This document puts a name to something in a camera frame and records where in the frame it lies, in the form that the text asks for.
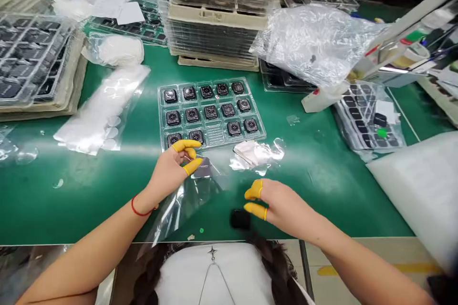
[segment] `worker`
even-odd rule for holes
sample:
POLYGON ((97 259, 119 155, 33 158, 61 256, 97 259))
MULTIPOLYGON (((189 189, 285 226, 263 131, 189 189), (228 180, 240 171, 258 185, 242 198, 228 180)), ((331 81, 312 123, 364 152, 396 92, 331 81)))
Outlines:
MULTIPOLYGON (((93 305, 98 285, 119 264, 153 209, 198 168, 202 159, 194 148, 199 146, 180 140, 162 153, 145 189, 61 255, 17 304, 93 305), (182 167, 186 159, 191 162, 182 167)), ((245 198, 246 211, 320 248, 362 304, 433 304, 421 287, 315 212, 290 187, 256 180, 245 198)), ((167 245, 158 244, 150 279, 143 280, 144 292, 137 291, 131 304, 312 305, 292 278, 281 247, 263 239, 254 244, 201 244, 171 255, 161 255, 167 245)))

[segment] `wrist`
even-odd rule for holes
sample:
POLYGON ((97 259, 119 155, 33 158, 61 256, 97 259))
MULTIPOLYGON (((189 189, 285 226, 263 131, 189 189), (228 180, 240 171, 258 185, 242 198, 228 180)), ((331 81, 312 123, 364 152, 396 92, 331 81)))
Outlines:
POLYGON ((133 205, 137 212, 141 214, 146 214, 151 212, 157 204, 159 204, 161 199, 158 199, 152 192, 144 189, 134 199, 133 205))

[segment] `yellow floor line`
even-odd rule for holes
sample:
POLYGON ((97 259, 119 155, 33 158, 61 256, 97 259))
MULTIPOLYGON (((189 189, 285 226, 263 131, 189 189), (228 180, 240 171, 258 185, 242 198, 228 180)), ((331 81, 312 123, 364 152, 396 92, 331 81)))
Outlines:
MULTIPOLYGON (((439 274, 442 272, 435 264, 412 263, 412 264, 394 264, 397 270, 402 273, 419 273, 419 274, 439 274)), ((339 274, 332 266, 324 266, 318 269, 319 276, 338 276, 339 274)))

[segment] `green cap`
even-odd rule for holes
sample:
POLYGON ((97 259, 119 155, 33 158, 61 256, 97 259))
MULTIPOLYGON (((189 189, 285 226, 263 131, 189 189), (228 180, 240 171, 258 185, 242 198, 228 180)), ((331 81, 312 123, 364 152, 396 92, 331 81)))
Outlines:
POLYGON ((378 129, 377 130, 377 134, 382 138, 386 138, 386 130, 385 129, 378 129))

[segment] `woman's right hand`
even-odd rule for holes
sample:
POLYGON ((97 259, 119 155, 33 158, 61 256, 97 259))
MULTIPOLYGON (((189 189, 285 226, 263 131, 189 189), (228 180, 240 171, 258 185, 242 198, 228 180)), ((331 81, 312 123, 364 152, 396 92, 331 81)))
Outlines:
POLYGON ((290 187, 269 179, 255 180, 245 192, 245 199, 261 199, 269 208, 247 203, 244 209, 268 221, 291 236, 321 246, 323 235, 335 228, 325 217, 313 210, 290 187))

